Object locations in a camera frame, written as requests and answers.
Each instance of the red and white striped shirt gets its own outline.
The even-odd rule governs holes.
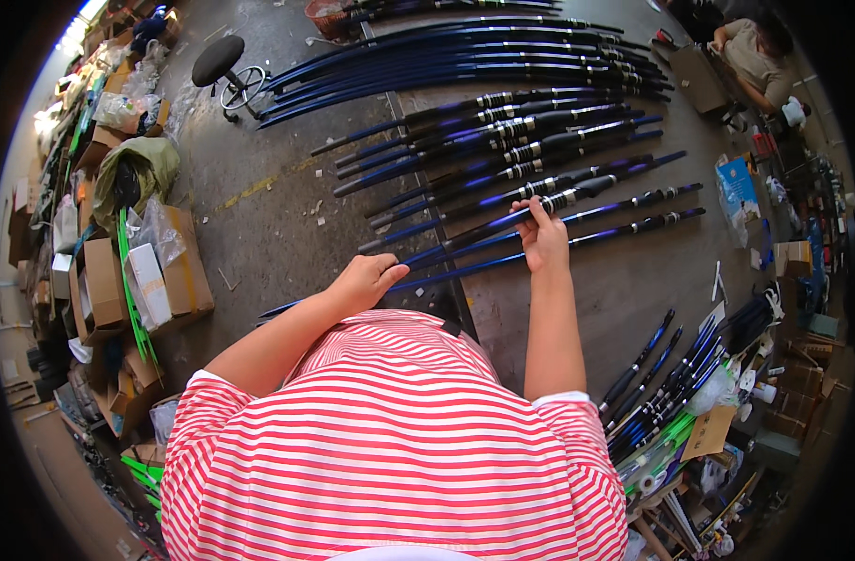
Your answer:
[[[519,398],[478,345],[442,325],[397,309],[348,318],[265,398],[197,372],[162,483],[172,557],[408,545],[620,559],[623,487],[586,394]]]

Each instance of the person's right hand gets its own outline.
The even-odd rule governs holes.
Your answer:
[[[529,206],[533,219],[519,223],[516,228],[521,234],[527,267],[531,273],[546,271],[568,271],[570,252],[568,229],[557,215],[549,216],[534,196],[529,201],[514,201],[509,213]]]
[[[409,274],[392,253],[356,255],[324,294],[338,309],[339,319],[374,308],[390,286]]]

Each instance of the blue fishing rod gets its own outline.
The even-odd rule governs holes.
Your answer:
[[[590,234],[586,234],[584,236],[579,236],[573,238],[568,241],[568,245],[572,248],[574,247],[585,247],[597,241],[611,240],[614,238],[618,238],[620,236],[629,236],[637,233],[643,233],[646,231],[659,230],[661,228],[665,228],[668,226],[672,226],[675,223],[688,220],[691,218],[695,218],[698,216],[702,216],[705,210],[702,207],[699,208],[691,208],[689,210],[684,210],[681,212],[671,212],[664,215],[658,216],[649,216],[645,220],[641,222],[634,222],[629,224],[624,224],[622,226],[618,226],[617,228],[611,228],[608,230],[596,231]],[[419,288],[421,286],[433,285],[436,283],[443,282],[445,280],[449,280],[451,278],[460,278],[462,276],[467,275],[476,275],[477,273],[482,273],[492,268],[496,268],[498,266],[504,265],[505,263],[511,263],[517,261],[519,259],[523,259],[524,253],[516,253],[514,255],[510,255],[508,257],[503,257],[500,259],[491,259],[489,261],[484,261],[482,263],[476,263],[474,265],[464,266],[462,268],[453,269],[451,271],[446,271],[439,275],[429,276],[422,280],[412,281],[410,283],[404,283],[402,285],[394,285],[389,288],[388,293],[399,292],[402,290],[409,290]],[[278,306],[277,308],[270,309],[259,315],[260,319],[264,319],[257,324],[262,325],[266,323],[268,320],[273,318],[274,316],[280,314],[283,311],[287,311],[287,309],[293,308],[302,300],[297,300],[295,302],[290,302],[284,304],[282,306]]]

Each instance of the wicker basket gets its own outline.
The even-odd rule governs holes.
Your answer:
[[[325,39],[333,40],[346,34],[346,12],[343,6],[349,0],[311,0],[304,13],[312,20]]]

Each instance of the chair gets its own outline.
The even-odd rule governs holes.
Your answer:
[[[271,78],[271,73],[266,72],[261,66],[247,66],[234,73],[231,67],[240,60],[243,54],[243,39],[236,35],[228,35],[218,39],[197,57],[190,78],[194,85],[199,88],[212,86],[210,97],[216,95],[216,84],[225,77],[228,80],[222,88],[219,101],[222,106],[222,115],[228,122],[236,123],[240,117],[236,113],[228,114],[228,111],[236,111],[245,107],[256,120],[262,119],[258,111],[250,107],[250,101],[262,91],[265,80]]]

